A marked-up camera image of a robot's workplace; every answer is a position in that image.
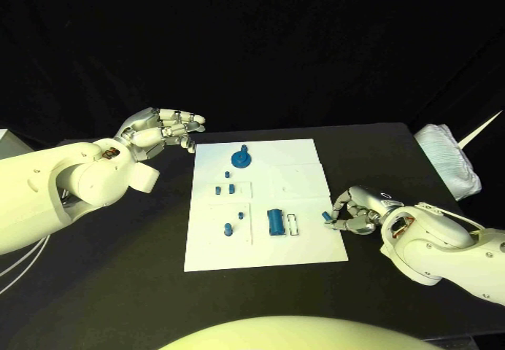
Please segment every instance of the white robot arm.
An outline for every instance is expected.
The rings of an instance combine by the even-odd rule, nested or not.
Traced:
[[[338,219],[348,207],[354,216]],[[470,232],[445,214],[462,219],[478,231]],[[354,186],[334,204],[325,225],[367,235],[383,226],[382,253],[419,283],[434,286],[444,278],[477,297],[505,306],[505,231],[486,229],[473,220],[421,202],[405,206],[385,192]]]
[[[203,116],[145,109],[113,139],[77,143],[0,160],[0,254],[21,249],[110,206],[129,186],[151,193],[159,171],[141,163],[180,144],[195,152],[191,131]]]

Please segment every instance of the white paper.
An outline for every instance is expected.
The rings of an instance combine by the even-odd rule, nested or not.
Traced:
[[[252,164],[239,169],[232,155],[243,144]],[[234,194],[230,184],[236,185]],[[221,187],[220,195],[216,186]],[[284,236],[271,235],[271,209],[282,209]],[[348,261],[341,232],[324,226],[321,214],[331,210],[330,187],[312,139],[200,144],[185,271]],[[296,216],[298,236],[291,235],[289,214]],[[232,237],[224,235],[226,223],[233,226]]]

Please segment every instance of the table surface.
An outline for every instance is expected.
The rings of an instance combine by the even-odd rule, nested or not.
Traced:
[[[194,138],[314,139],[333,200],[366,184],[406,204],[423,200],[460,211],[403,124]],[[148,163],[162,172],[154,193],[131,189],[58,232],[2,295],[2,349],[157,349],[216,324],[272,315],[350,319],[423,339],[505,331],[503,306],[447,280],[435,287],[409,280],[380,253],[380,232],[344,232],[348,262],[185,273],[194,156],[171,147]]]

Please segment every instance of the small blue piece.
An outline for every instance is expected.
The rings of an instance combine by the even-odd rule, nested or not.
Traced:
[[[333,217],[331,217],[331,215],[330,215],[328,212],[324,213],[324,218],[325,218],[327,221],[331,221],[331,220],[333,220]]]
[[[234,234],[234,230],[232,229],[232,224],[224,224],[224,235],[230,237]]]
[[[247,153],[247,145],[243,145],[243,148],[232,156],[232,164],[237,168],[246,168],[252,164],[252,155]]]
[[[271,222],[271,235],[282,236],[285,234],[285,225],[282,223],[282,210],[272,209],[269,210],[266,215],[269,216],[269,222]]]

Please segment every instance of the blue cylinder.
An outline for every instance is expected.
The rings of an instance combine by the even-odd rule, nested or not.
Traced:
[[[327,221],[333,220],[333,217],[328,212],[324,213],[324,218]]]
[[[232,156],[232,164],[237,168],[246,168],[252,164],[252,155],[247,153],[247,145]]]
[[[232,229],[232,224],[224,224],[224,235],[230,237],[234,234],[234,230]]]
[[[272,209],[266,213],[271,222],[271,235],[282,236],[285,234],[285,224],[282,223],[282,210]]]

